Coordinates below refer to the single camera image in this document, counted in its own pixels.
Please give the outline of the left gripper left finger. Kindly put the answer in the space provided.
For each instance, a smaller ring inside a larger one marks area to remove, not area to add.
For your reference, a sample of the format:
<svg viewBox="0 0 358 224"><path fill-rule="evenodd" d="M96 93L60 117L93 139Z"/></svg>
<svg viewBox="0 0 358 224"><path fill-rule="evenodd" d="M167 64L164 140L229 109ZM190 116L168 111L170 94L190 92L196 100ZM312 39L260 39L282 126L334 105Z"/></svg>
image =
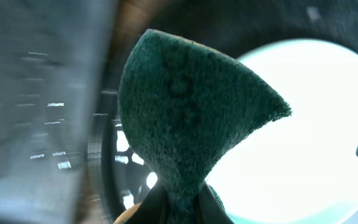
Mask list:
<svg viewBox="0 0 358 224"><path fill-rule="evenodd" d="M157 182L126 224L166 224L168 197L164 186Z"/></svg>

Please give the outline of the light green plate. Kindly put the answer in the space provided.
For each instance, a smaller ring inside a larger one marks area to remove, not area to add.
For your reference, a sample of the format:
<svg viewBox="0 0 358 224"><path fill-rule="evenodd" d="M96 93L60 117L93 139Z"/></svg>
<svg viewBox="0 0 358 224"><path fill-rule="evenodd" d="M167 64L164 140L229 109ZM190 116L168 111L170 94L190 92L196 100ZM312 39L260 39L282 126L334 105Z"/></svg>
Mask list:
<svg viewBox="0 0 358 224"><path fill-rule="evenodd" d="M358 223L358 54L293 39L239 57L291 107L208 176L234 223Z"/></svg>

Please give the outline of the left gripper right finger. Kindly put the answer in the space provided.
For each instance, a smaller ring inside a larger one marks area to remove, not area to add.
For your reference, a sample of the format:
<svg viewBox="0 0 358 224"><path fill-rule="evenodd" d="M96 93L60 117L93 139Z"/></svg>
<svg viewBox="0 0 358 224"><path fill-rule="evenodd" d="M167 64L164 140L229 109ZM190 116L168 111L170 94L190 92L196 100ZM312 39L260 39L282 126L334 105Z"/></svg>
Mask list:
<svg viewBox="0 0 358 224"><path fill-rule="evenodd" d="M207 183L197 195L197 224L234 224Z"/></svg>

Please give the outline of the green yellow sponge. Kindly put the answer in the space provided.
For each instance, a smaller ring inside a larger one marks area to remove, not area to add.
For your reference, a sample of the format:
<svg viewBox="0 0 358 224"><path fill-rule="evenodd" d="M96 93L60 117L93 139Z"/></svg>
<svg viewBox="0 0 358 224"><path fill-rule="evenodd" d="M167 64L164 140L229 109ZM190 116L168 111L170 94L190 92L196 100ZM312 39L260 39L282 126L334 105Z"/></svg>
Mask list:
<svg viewBox="0 0 358 224"><path fill-rule="evenodd" d="M167 223L197 223L197 195L214 165L290 115L289 104L239 61L155 29L132 49L119 87L124 134L167 192Z"/></svg>

